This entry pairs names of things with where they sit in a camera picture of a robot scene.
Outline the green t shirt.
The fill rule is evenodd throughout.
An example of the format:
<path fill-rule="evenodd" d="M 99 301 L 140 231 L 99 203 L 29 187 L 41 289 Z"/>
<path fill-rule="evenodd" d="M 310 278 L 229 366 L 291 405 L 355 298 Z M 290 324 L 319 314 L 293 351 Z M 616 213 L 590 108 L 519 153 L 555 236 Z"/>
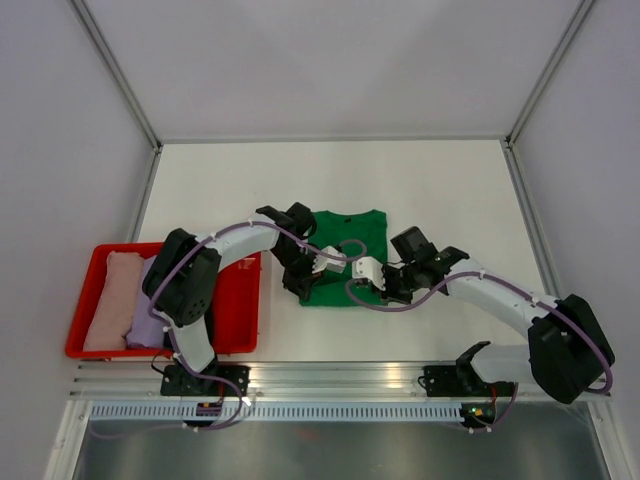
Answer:
<path fill-rule="evenodd" d="M 383 211 L 370 210 L 359 214 L 338 214 L 331 211 L 314 213 L 317 229 L 309 238 L 314 246 L 322 249 L 338 247 L 345 240 L 360 240 L 367 249 L 367 255 L 380 263 L 388 260 L 387 215 Z M 342 273 L 325 272 L 314 283 L 310 298 L 300 301 L 304 307 L 355 307 L 356 304 L 345 291 L 346 282 L 351 278 L 351 265 Z"/>

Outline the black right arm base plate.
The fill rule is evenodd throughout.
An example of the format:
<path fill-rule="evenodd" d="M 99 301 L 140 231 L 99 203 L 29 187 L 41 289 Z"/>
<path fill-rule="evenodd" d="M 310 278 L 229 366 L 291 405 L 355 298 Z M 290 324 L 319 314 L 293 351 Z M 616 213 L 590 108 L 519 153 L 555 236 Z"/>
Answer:
<path fill-rule="evenodd" d="M 515 391 L 514 383 L 488 383 L 470 367 L 454 364 L 424 366 L 421 382 L 427 396 L 433 398 L 510 397 Z"/>

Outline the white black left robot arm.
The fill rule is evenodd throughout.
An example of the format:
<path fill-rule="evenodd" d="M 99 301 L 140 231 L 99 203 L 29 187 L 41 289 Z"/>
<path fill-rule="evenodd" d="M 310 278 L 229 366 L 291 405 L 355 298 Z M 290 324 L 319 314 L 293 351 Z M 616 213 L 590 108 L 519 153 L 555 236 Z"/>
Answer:
<path fill-rule="evenodd" d="M 306 244 L 316 229 L 311 210 L 296 202 L 285 211 L 261 207 L 208 236 L 182 228 L 168 234 L 142 281 L 149 313 L 167 330 L 174 352 L 163 371 L 163 396 L 243 394 L 242 379 L 220 371 L 213 346 L 218 277 L 240 260 L 269 252 L 284 269 L 284 288 L 307 300 L 319 277 L 316 253 Z"/>

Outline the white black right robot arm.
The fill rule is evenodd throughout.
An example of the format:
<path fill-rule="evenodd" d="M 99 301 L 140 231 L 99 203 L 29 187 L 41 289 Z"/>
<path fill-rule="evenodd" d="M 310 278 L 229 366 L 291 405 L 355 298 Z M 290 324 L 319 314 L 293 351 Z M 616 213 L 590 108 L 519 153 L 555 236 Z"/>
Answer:
<path fill-rule="evenodd" d="M 459 388 L 478 395 L 492 383 L 535 384 L 562 404 L 607 394 L 615 355 L 589 303 L 530 291 L 492 272 L 468 253 L 439 250 L 413 226 L 392 238 L 398 266 L 383 265 L 382 295 L 408 310 L 413 295 L 441 293 L 469 303 L 518 333 L 522 345 L 478 342 L 456 360 Z"/>

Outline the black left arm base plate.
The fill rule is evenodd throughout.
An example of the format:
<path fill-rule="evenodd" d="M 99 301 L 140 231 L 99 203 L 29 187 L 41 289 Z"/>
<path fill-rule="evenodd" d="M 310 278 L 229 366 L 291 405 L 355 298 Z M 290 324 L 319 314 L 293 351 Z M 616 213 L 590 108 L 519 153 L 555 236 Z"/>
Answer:
<path fill-rule="evenodd" d="M 169 365 L 163 371 L 160 394 L 167 397 L 237 397 L 230 383 L 242 395 L 247 392 L 249 368 L 245 365 L 216 364 L 206 369 L 203 375 L 207 379 L 193 376 L 182 365 Z"/>

